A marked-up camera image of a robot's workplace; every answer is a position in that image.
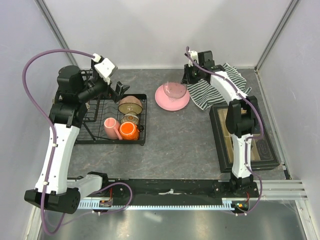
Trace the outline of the clear glass plate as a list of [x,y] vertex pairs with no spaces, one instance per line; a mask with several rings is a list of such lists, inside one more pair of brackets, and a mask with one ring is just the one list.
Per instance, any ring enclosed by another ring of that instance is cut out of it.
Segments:
[[187,85],[179,82],[165,82],[162,85],[165,95],[170,101],[177,101],[184,97],[187,92]]

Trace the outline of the pink plate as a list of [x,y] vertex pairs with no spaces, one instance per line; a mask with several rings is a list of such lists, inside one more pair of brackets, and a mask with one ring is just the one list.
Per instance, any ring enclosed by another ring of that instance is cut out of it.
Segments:
[[155,92],[155,102],[159,107],[166,111],[178,111],[187,106],[190,100],[190,94],[186,91],[185,95],[182,98],[170,98],[164,92],[163,86],[159,86]]

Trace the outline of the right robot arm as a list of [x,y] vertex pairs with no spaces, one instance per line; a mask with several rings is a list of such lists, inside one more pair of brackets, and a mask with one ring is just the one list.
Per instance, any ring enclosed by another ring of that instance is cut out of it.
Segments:
[[184,66],[184,79],[188,84],[206,80],[213,86],[228,104],[225,126],[233,142],[233,166],[226,190],[235,197],[246,195],[255,188],[251,168],[251,142],[261,119],[254,106],[255,97],[249,97],[232,82],[226,70],[216,65],[212,52],[197,52],[186,47],[185,54],[189,62]]

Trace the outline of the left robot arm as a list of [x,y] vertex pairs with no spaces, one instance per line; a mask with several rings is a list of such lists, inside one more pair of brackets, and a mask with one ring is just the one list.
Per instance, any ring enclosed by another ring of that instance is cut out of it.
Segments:
[[67,182],[72,150],[79,135],[87,103],[101,95],[111,95],[114,102],[120,100],[128,89],[120,82],[111,88],[110,77],[118,69],[108,58],[92,61],[92,77],[85,80],[79,67],[69,65],[58,72],[58,89],[48,115],[50,135],[41,175],[34,189],[24,194],[26,202],[47,211],[73,214],[81,199],[95,193],[99,197],[110,191],[108,176],[89,172],[75,182]]

